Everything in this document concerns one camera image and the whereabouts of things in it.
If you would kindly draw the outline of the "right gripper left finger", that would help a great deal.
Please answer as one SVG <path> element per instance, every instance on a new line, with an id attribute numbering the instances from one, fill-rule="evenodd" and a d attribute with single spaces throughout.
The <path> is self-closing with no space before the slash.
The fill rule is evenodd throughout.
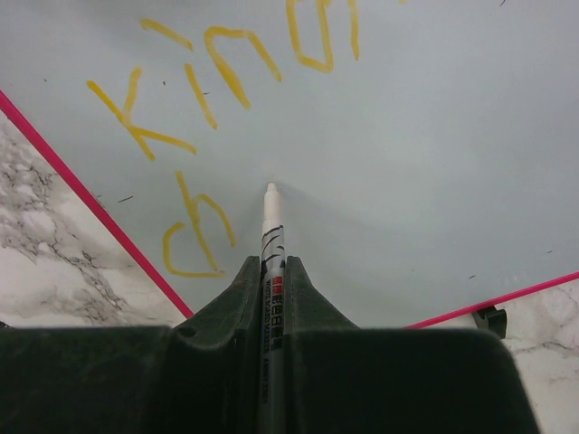
<path id="1" fill-rule="evenodd" d="M 180 325 L 5 328 L 4 433 L 253 433 L 260 264 Z"/>

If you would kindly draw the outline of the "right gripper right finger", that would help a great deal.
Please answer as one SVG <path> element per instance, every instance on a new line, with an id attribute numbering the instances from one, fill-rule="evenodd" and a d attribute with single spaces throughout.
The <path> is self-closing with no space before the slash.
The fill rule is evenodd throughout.
<path id="1" fill-rule="evenodd" d="M 536 433 L 506 347 L 473 328 L 360 328 L 286 265 L 290 433 Z"/>

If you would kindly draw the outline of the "pink framed whiteboard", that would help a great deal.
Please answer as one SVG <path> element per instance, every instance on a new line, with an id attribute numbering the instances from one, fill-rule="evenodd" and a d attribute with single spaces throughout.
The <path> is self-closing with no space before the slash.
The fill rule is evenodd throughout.
<path id="1" fill-rule="evenodd" d="M 4 1 L 1 108 L 185 314 L 268 183 L 360 326 L 578 276 L 575 1 Z"/>

